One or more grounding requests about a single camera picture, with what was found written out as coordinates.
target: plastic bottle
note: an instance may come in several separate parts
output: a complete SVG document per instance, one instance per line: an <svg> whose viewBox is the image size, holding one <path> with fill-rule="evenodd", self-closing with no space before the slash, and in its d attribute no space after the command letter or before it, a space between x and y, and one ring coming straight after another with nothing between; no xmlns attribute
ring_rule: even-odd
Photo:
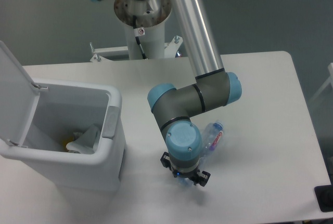
<svg viewBox="0 0 333 224"><path fill-rule="evenodd" d="M203 164L204 160L211 155L223 137L223 125L219 121L208 124L201 137L202 150L200 153L200 163Z"/></svg>

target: black cable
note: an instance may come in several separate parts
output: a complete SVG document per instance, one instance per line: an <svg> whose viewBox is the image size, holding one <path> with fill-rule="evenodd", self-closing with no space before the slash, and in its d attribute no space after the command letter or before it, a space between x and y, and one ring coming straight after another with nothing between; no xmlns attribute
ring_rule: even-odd
<svg viewBox="0 0 333 224"><path fill-rule="evenodd" d="M318 224L331 224L331 223L333 223L333 218L323 220L323 221L319 222Z"/></svg>
<svg viewBox="0 0 333 224"><path fill-rule="evenodd" d="M133 29L136 29L136 16L134 15L133 16ZM141 55L142 55L142 59L147 59L147 56L145 54L145 51L144 49L142 48L142 45L141 45L141 42L140 42L140 38L139 36L135 36L135 40L136 40L136 43L138 44L139 46L139 49L140 49L140 52L141 52Z"/></svg>

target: bolt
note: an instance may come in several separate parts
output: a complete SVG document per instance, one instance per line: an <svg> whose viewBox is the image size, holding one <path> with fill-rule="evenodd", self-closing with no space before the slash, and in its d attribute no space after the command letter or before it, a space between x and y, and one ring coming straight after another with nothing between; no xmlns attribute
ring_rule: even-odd
<svg viewBox="0 0 333 224"><path fill-rule="evenodd" d="M176 35L176 36L175 36L175 44L178 44L178 42L179 42L180 39L181 39L181 38L180 38L178 35Z"/></svg>
<svg viewBox="0 0 333 224"><path fill-rule="evenodd" d="M92 53L95 52L95 48L93 47L93 43L92 42L90 42L90 49L92 50Z"/></svg>
<svg viewBox="0 0 333 224"><path fill-rule="evenodd" d="M183 56L183 55L182 55L179 51L176 52L176 56L175 56L176 58L178 58L178 57L182 57L182 56Z"/></svg>
<svg viewBox="0 0 333 224"><path fill-rule="evenodd" d="M144 35L145 34L145 30L143 28L139 28L139 35Z"/></svg>

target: black object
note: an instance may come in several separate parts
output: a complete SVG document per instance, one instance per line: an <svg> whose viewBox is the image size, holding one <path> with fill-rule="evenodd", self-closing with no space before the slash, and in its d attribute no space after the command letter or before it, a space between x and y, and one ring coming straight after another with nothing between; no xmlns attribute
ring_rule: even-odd
<svg viewBox="0 0 333 224"><path fill-rule="evenodd" d="M329 218L329 219L322 220L318 224L332 224L332 223L333 223L333 218Z"/></svg>
<svg viewBox="0 0 333 224"><path fill-rule="evenodd" d="M133 29L136 29L136 19L137 19L137 17L135 15L133 15ZM141 45L141 41L140 41L139 36L136 36L135 40L136 40L137 45L139 46L139 49L140 49L140 52L141 52L141 55L142 55L142 59L147 59L145 51L144 51L144 49Z"/></svg>
<svg viewBox="0 0 333 224"><path fill-rule="evenodd" d="M174 169L171 166L170 157L167 152L163 153L163 156L161 157L161 163L164 168L169 168L169 170L172 172L175 178L176 177L188 178L191 181L193 181L194 185L199 184L200 186L204 187L210 178L210 173L206 171L200 172L198 168L188 173L181 173L178 170Z"/></svg>
<svg viewBox="0 0 333 224"><path fill-rule="evenodd" d="M187 117L187 116L177 116L177 117L167 121L165 124L163 124L160 128L160 131L163 131L169 124L172 124L172 123L177 122L179 120L189 120L190 121L189 117Z"/></svg>
<svg viewBox="0 0 333 224"><path fill-rule="evenodd" d="M317 186L314 188L319 208L322 212L333 211L333 185Z"/></svg>
<svg viewBox="0 0 333 224"><path fill-rule="evenodd" d="M206 106L204 105L204 99L202 96L202 92L200 91L199 87L197 86L197 84L192 84L192 86L194 87L194 89L197 91L199 99L200 99L200 103L201 103L201 111L205 112L206 111Z"/></svg>

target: trash bin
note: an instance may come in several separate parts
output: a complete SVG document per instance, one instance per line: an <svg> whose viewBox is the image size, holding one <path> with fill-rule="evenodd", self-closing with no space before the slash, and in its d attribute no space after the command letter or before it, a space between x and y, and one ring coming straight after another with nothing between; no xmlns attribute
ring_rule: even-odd
<svg viewBox="0 0 333 224"><path fill-rule="evenodd" d="M0 42L0 155L21 160L57 185L118 188L126 147L121 102L112 86L31 79ZM92 125L100 129L96 151L68 152L63 141Z"/></svg>

